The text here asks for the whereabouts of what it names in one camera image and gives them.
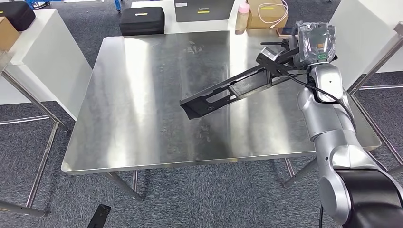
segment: black case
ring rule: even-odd
[[[34,11],[23,1],[2,2],[0,12],[0,17],[6,17],[18,32],[27,30],[36,17]]]
[[[119,26],[122,36],[164,34],[165,14],[161,7],[127,8]]]

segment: metal frame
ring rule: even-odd
[[[143,201],[143,198],[137,194],[137,170],[133,171],[133,188],[130,187],[122,178],[117,175],[115,172],[104,172],[103,175],[105,175],[108,179],[110,179],[113,183],[115,183],[117,186],[120,187],[121,190],[123,190],[126,194],[128,194],[131,198],[141,202]]]
[[[48,143],[45,148],[45,152],[44,152],[42,160],[39,164],[38,172],[34,179],[34,183],[32,185],[31,192],[29,193],[26,206],[23,207],[23,206],[20,206],[17,204],[8,203],[8,202],[0,200],[0,210],[12,211],[12,212],[20,213],[20,214],[32,215],[35,217],[44,217],[48,214],[47,211],[33,209],[32,206],[33,206],[36,194],[38,192],[39,184],[42,179],[42,175],[43,175],[43,172],[44,172],[44,169],[46,166],[46,162],[47,162],[49,154],[50,154],[50,150],[52,148],[53,141],[55,139],[56,131],[58,130],[59,126],[61,126],[66,131],[68,130],[68,128],[53,113],[51,113],[32,93],[30,93],[22,84],[20,84],[6,70],[2,70],[1,76],[3,76],[4,79],[6,79],[11,85],[13,85],[20,93],[22,93],[27,99],[29,99],[34,105],[36,105],[46,115],[28,117],[28,118],[22,118],[22,119],[16,119],[16,120],[1,121],[0,125],[16,124],[16,123],[44,120],[44,119],[51,119],[51,120],[53,120],[54,123],[53,123],[52,131],[50,133],[50,137],[48,139]]]
[[[378,63],[375,64],[375,66],[366,74],[361,81],[359,81],[354,87],[348,90],[348,94],[350,95],[351,99],[353,102],[357,105],[358,109],[360,112],[363,114],[365,119],[368,121],[370,126],[373,128],[373,130],[376,132],[376,134],[381,138],[381,140],[385,143],[389,151],[392,153],[393,157],[397,160],[399,165],[397,167],[394,167],[390,170],[388,170],[380,161],[378,161],[370,152],[367,152],[368,155],[387,173],[389,174],[394,174],[403,171],[403,159],[402,157],[398,154],[396,149],[393,147],[391,142],[387,139],[385,134],[382,132],[382,130],[378,127],[378,125],[375,123],[375,121],[372,119],[372,117],[369,115],[369,113],[366,111],[366,109],[363,107],[363,105],[359,102],[357,97],[355,96],[355,93],[358,90],[372,90],[372,89],[390,89],[390,88],[403,88],[403,85],[373,85],[373,86],[363,86],[365,82],[368,81],[372,76],[376,74],[376,72],[403,46],[403,21],[400,21],[394,30],[397,32],[399,35],[399,40],[397,43],[378,61]],[[317,166],[317,160],[316,158],[312,160],[310,163],[308,163],[304,168],[302,168],[300,171],[298,171],[296,174],[294,174],[294,170],[292,169],[291,163],[288,158],[285,158],[286,161],[286,167],[288,169],[288,172],[290,174],[290,179],[285,181],[283,183],[284,187],[288,188],[290,187],[293,183],[296,181],[300,180],[305,174],[310,172],[312,169],[314,169]]]

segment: bottle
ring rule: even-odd
[[[235,34],[242,34],[246,30],[248,23],[250,5],[241,3],[238,6],[237,22],[235,24]]]

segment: black device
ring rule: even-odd
[[[291,37],[293,28],[277,28],[276,32],[279,37]]]
[[[36,16],[26,2],[16,1],[0,3],[0,17],[6,17],[11,25],[21,32],[28,29]]]
[[[127,8],[119,27],[122,36],[164,34],[165,13],[161,7]]]
[[[91,221],[89,222],[87,228],[102,228],[105,225],[106,219],[108,218],[111,207],[99,204],[96,209]]]
[[[174,0],[174,3],[176,22],[187,22],[227,20],[234,0]]]

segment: cardboard box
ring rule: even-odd
[[[17,41],[19,33],[5,17],[0,17],[0,50],[10,51]]]
[[[247,29],[269,29],[274,23],[264,23],[258,14],[258,7],[263,3],[282,4],[281,0],[247,0],[250,5]],[[265,21],[276,21],[283,17],[286,9],[284,6],[262,6],[260,7],[260,15]],[[288,15],[278,23],[275,28],[283,28],[288,20]]]

